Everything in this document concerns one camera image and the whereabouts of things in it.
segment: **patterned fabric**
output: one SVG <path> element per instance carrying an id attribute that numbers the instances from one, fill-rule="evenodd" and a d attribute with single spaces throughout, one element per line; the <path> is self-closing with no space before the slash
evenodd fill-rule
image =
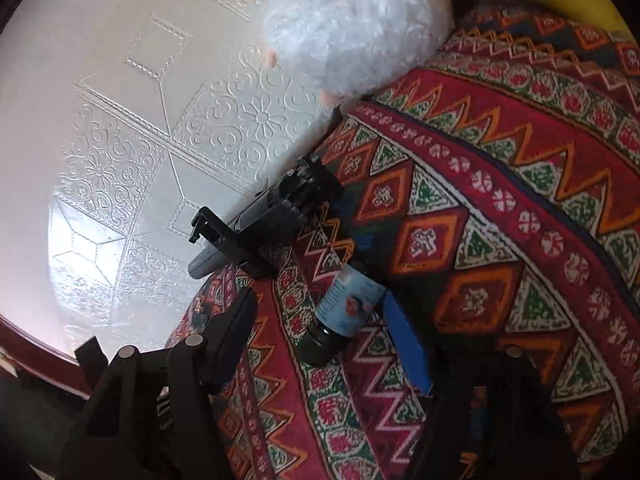
<path id="1" fill-rule="evenodd" d="M 220 421 L 238 478 L 402 477 L 424 411 L 384 324 L 321 370 L 294 352 L 352 256 L 418 334 L 432 322 L 522 348 L 585 477 L 638 413 L 640 52 L 525 11 L 481 9 L 463 27 L 318 148 L 345 194 L 280 249 L 276 280 L 251 284 L 258 320 Z M 211 276 L 170 343 L 247 282 Z"/>

